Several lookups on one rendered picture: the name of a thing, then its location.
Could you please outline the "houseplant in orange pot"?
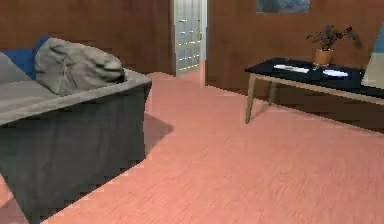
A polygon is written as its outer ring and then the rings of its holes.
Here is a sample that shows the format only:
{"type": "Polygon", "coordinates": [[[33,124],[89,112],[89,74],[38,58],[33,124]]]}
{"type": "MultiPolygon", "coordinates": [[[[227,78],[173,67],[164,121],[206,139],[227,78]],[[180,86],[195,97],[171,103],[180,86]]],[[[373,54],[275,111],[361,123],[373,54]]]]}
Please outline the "houseplant in orange pot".
{"type": "Polygon", "coordinates": [[[309,34],[306,39],[319,45],[315,52],[313,65],[317,67],[327,67],[330,65],[333,56],[333,46],[338,40],[347,37],[354,42],[354,46],[362,46],[359,35],[349,26],[342,30],[336,28],[333,24],[326,25],[322,31],[309,34]]]}

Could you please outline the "white panelled room door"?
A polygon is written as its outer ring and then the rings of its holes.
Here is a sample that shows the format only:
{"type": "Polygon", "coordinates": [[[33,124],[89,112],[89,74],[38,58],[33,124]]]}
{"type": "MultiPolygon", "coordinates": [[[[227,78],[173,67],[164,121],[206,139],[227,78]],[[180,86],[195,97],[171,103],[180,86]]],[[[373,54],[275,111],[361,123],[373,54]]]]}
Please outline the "white panelled room door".
{"type": "Polygon", "coordinates": [[[200,68],[202,0],[174,0],[174,52],[176,75],[200,68]]]}

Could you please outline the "white flat remote control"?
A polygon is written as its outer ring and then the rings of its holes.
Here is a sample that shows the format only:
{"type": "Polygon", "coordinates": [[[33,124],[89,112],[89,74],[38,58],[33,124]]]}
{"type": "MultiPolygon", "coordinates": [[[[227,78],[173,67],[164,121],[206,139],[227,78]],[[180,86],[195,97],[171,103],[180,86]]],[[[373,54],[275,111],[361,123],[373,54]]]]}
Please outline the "white flat remote control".
{"type": "Polygon", "coordinates": [[[274,69],[278,70],[284,70],[284,71],[289,71],[289,72],[298,72],[298,73],[308,73],[309,69],[307,68],[301,68],[301,67],[295,67],[295,66],[290,66],[290,65],[283,65],[283,64],[276,64],[273,66],[274,69]]]}

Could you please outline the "grey bed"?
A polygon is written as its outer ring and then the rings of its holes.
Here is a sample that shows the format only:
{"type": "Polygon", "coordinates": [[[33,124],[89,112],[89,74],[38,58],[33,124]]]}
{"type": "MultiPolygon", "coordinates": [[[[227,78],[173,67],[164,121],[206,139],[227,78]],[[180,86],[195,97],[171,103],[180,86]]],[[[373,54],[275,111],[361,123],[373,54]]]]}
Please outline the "grey bed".
{"type": "Polygon", "coordinates": [[[152,80],[131,70],[121,84],[60,97],[0,53],[0,175],[29,224],[143,161],[152,80]]]}

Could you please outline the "black top wooden table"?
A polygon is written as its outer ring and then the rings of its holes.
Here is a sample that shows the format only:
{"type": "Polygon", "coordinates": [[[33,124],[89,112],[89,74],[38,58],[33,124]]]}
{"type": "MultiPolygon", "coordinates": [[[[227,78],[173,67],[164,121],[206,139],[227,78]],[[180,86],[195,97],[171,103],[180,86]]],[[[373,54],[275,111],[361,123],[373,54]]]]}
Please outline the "black top wooden table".
{"type": "Polygon", "coordinates": [[[327,67],[317,67],[314,66],[312,62],[308,61],[286,58],[272,58],[247,68],[246,72],[250,74],[245,115],[246,124],[249,123],[251,118],[255,83],[257,79],[271,83],[268,100],[269,105],[273,103],[276,86],[278,84],[283,84],[296,88],[302,88],[384,106],[384,89],[363,86],[361,84],[365,74],[364,69],[350,68],[335,64],[331,64],[327,67]],[[276,64],[307,68],[309,69],[309,72],[304,74],[274,69],[273,66],[276,64]],[[327,69],[346,72],[349,74],[349,76],[327,76],[323,74],[323,70],[327,69]]]}

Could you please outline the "grey crumpled pillow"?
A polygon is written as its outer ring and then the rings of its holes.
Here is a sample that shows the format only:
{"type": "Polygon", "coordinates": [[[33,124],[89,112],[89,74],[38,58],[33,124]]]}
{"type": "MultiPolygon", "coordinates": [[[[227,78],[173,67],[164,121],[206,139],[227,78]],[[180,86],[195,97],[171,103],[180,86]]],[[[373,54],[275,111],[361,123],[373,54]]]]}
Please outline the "grey crumpled pillow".
{"type": "Polygon", "coordinates": [[[99,48],[49,38],[37,50],[36,81],[60,96],[125,81],[121,61],[99,48]]]}

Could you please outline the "blue framed picture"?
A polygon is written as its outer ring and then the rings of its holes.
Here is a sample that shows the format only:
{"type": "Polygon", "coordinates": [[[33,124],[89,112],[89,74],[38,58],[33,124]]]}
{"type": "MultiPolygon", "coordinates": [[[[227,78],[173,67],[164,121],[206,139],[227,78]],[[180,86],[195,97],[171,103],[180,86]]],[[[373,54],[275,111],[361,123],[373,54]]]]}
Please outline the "blue framed picture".
{"type": "Polygon", "coordinates": [[[310,0],[257,0],[256,12],[267,14],[307,13],[310,0]]]}

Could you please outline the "white flat oval object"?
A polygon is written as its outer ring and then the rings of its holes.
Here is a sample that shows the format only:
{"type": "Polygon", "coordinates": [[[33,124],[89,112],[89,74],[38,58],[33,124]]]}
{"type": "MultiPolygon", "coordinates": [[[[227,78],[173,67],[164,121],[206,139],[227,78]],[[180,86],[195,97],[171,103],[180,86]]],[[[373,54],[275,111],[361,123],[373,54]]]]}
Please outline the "white flat oval object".
{"type": "Polygon", "coordinates": [[[346,72],[338,71],[338,70],[323,70],[323,74],[331,77],[348,77],[349,74],[346,72]]]}

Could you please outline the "blue pillow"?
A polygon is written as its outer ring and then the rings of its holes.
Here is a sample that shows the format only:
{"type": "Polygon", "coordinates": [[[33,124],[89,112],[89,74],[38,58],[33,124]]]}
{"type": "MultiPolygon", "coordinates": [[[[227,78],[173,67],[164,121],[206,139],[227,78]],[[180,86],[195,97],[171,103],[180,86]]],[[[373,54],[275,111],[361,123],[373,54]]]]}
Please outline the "blue pillow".
{"type": "Polygon", "coordinates": [[[10,49],[3,51],[11,61],[25,72],[32,80],[36,79],[35,57],[43,44],[50,39],[50,36],[41,36],[33,48],[10,49]]]}

